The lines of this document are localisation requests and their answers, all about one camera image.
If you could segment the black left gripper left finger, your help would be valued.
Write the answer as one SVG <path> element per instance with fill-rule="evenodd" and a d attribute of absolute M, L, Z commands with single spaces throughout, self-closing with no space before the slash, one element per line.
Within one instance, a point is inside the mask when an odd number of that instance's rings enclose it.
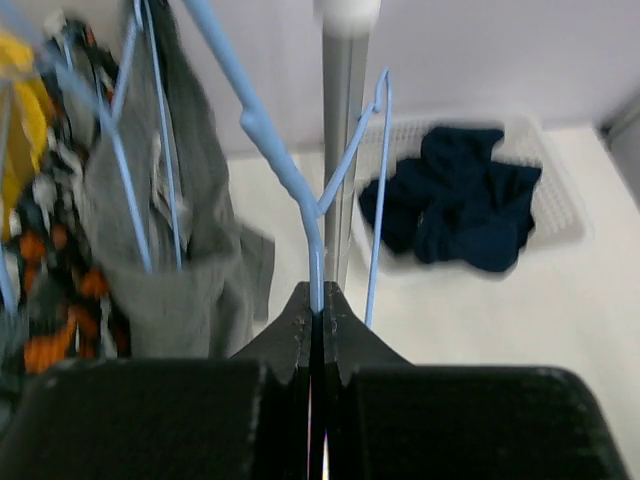
<path fill-rule="evenodd" d="M 284 385 L 309 384 L 312 321 L 310 286 L 299 282 L 280 315 L 230 359 L 264 362 Z"/>

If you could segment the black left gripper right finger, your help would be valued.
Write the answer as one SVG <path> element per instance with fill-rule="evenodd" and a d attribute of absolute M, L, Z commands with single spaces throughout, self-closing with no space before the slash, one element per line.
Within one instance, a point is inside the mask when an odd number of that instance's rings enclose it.
<path fill-rule="evenodd" d="M 386 379 L 415 369 L 365 325 L 335 282 L 325 283 L 322 337 L 328 388 L 347 388 L 362 379 Z"/>

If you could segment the grey shorts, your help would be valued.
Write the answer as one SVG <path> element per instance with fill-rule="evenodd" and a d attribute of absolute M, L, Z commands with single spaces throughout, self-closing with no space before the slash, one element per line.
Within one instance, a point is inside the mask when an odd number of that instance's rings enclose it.
<path fill-rule="evenodd" d="M 180 43 L 171 10 L 149 1 L 160 49 L 180 167 L 188 231 L 180 271 L 148 272 L 109 136 L 92 151 L 80 218 L 90 249 L 130 325 L 136 357 L 225 358 L 252 338 L 268 314 L 274 242 L 240 223 L 213 112 Z"/>

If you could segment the navy blue shorts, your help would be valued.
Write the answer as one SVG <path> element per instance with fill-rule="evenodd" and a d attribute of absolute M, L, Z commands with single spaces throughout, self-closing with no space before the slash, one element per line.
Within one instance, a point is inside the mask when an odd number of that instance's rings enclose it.
<path fill-rule="evenodd" d="M 535 228 L 537 166 L 493 159 L 498 128 L 435 126 L 420 154 L 397 163 L 386 180 L 381 241 L 420 263 L 461 261 L 489 272 L 515 265 Z"/>

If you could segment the blue hanger of grey shorts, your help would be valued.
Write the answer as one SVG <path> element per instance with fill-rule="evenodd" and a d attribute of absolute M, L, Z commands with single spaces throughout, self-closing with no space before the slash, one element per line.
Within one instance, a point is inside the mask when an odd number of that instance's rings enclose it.
<path fill-rule="evenodd" d="M 143 268 L 176 269 L 184 262 L 188 231 L 173 125 L 160 66 L 151 3 L 122 4 L 124 42 L 113 119 L 120 135 L 118 158 L 127 161 L 125 194 Z"/>

